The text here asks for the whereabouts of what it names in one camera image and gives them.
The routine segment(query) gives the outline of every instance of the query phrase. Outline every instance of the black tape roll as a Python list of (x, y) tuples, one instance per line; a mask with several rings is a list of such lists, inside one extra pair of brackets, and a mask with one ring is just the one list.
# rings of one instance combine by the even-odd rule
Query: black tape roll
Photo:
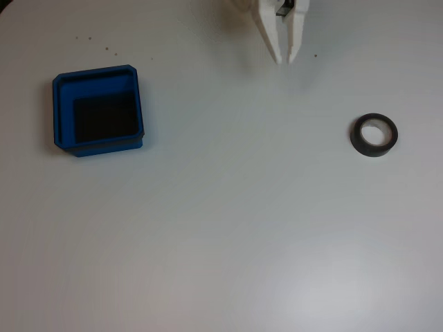
[[(385, 141), (380, 145), (369, 143), (361, 133), (364, 127), (376, 127), (380, 129), (385, 136)], [(380, 157), (387, 154), (397, 142), (398, 137), (399, 132), (392, 120), (377, 113), (366, 114), (359, 118), (355, 122), (351, 132), (352, 145), (354, 145), (358, 152), (368, 157)]]

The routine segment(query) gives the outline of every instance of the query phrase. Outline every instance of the white surface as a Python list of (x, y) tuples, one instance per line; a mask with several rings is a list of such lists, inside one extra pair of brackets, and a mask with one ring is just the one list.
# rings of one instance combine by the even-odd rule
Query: white surface
[[(0, 15), (2, 331), (443, 329), (442, 2), (312, 1), (291, 66), (234, 12)], [(51, 80), (120, 64), (144, 148), (61, 154)], [(399, 129), (381, 158), (348, 137), (374, 111)]]

